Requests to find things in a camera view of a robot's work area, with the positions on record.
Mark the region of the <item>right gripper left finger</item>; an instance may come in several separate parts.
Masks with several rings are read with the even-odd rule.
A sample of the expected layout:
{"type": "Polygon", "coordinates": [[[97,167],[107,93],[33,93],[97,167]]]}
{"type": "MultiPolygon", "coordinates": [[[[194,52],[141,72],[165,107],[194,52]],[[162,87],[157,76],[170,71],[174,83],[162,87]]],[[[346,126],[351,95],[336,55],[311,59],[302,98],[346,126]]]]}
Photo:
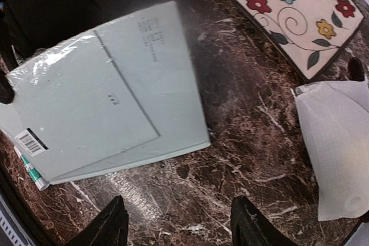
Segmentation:
{"type": "Polygon", "coordinates": [[[123,198],[118,195],[65,245],[127,245],[129,215],[123,198]]]}

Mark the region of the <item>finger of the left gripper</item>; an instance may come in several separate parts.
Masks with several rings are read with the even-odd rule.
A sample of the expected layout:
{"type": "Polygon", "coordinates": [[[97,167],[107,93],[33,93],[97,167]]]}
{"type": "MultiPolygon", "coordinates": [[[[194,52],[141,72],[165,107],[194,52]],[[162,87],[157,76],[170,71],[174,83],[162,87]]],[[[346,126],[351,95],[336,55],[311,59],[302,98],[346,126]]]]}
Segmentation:
{"type": "MultiPolygon", "coordinates": [[[[4,20],[1,20],[1,58],[8,70],[12,71],[17,67],[14,57],[9,30],[4,20]]],[[[15,98],[15,92],[9,83],[5,72],[1,69],[1,103],[10,104],[15,98]]]]}

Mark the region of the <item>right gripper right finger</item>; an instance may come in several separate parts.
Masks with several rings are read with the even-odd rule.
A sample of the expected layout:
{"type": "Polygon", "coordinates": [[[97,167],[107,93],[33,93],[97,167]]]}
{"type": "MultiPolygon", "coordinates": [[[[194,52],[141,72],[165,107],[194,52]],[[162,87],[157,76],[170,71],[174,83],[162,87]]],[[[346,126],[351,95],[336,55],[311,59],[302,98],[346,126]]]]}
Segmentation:
{"type": "Polygon", "coordinates": [[[231,206],[233,245],[295,245],[245,197],[237,196],[231,206]]]}

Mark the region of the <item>grey shrink-wrapped notebook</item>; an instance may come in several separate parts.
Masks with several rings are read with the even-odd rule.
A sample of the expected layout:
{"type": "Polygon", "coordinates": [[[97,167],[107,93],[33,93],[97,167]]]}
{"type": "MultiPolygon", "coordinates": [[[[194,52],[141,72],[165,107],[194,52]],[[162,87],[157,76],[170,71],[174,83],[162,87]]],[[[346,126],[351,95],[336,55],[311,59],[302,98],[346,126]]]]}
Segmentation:
{"type": "Polygon", "coordinates": [[[7,74],[1,130],[51,184],[210,145],[178,5],[161,3],[71,37],[7,74]]]}

